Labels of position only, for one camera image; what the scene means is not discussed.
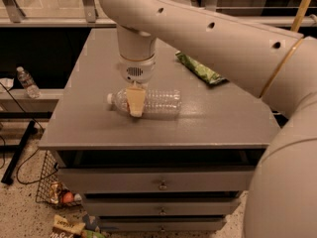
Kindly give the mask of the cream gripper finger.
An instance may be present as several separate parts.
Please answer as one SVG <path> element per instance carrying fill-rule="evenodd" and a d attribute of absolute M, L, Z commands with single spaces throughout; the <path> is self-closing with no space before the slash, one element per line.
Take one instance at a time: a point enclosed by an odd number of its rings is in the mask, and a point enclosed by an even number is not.
<path fill-rule="evenodd" d="M 126 88 L 126 97 L 130 115 L 133 117 L 141 117 L 144 111 L 146 91 L 134 82 Z"/>

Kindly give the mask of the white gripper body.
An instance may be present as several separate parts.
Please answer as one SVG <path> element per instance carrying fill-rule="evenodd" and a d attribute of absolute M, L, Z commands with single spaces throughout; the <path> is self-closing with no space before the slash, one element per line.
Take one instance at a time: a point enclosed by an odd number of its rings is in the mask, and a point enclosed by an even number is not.
<path fill-rule="evenodd" d="M 119 56 L 119 71 L 122 77 L 132 83 L 148 83 L 155 72 L 156 56 L 143 60 L 131 60 Z"/>

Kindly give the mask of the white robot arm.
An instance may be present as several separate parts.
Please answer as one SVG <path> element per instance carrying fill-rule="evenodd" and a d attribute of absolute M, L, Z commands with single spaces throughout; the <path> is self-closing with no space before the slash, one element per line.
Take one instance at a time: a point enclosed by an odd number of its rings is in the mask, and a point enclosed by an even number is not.
<path fill-rule="evenodd" d="M 149 34 L 212 67 L 287 118 L 264 152 L 243 238 L 317 238 L 317 40 L 170 0 L 99 0 L 127 30 L 126 58 L 149 58 Z"/>

